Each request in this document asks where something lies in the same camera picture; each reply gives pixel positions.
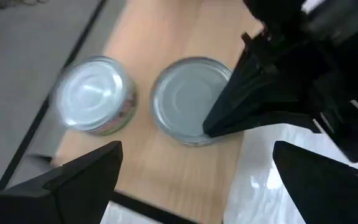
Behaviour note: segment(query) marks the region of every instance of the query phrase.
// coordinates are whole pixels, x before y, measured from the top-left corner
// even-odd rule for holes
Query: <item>silver can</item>
[[[210,58],[192,57],[166,68],[154,83],[150,109],[157,126],[189,146],[215,142],[203,121],[229,81],[231,71]]]
[[[132,118],[137,95],[134,82],[119,62],[96,56],[66,70],[55,101],[65,126],[106,135]]]

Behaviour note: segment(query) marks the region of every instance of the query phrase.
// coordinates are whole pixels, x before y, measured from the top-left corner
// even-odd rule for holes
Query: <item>can lid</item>
[[[150,97],[155,122],[184,143],[210,143],[213,140],[204,133],[203,121],[230,75],[222,63],[209,58],[185,58],[170,65],[155,82]]]
[[[56,94],[57,110],[67,126],[97,128],[121,110],[128,77],[115,60],[97,56],[71,67]]]

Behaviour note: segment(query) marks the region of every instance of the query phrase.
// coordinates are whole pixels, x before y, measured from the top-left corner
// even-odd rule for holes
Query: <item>metal can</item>
[[[55,101],[65,126],[106,135],[125,126],[135,113],[135,85],[119,62],[91,57],[63,77]]]
[[[226,86],[231,71],[210,58],[191,57],[166,68],[154,83],[150,109],[156,125],[189,146],[215,142],[203,121]]]

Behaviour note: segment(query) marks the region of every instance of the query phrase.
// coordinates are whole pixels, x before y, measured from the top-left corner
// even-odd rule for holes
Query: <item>gray floor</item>
[[[0,11],[0,178],[53,87],[97,0],[50,0]],[[124,0],[109,0],[78,60],[100,54]],[[52,155],[64,128],[50,111],[27,153]],[[24,159],[11,185],[45,172]]]

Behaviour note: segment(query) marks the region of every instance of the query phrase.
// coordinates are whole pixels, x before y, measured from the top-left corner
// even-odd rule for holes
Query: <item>wooden surface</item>
[[[128,1],[104,54],[122,62],[135,80],[137,112],[110,136],[68,131],[58,162],[120,140],[124,161],[116,189],[198,222],[220,223],[242,133],[213,146],[184,146],[154,125],[150,89],[165,67],[183,57],[207,56],[233,68],[244,48],[241,34],[260,28],[241,0]]]

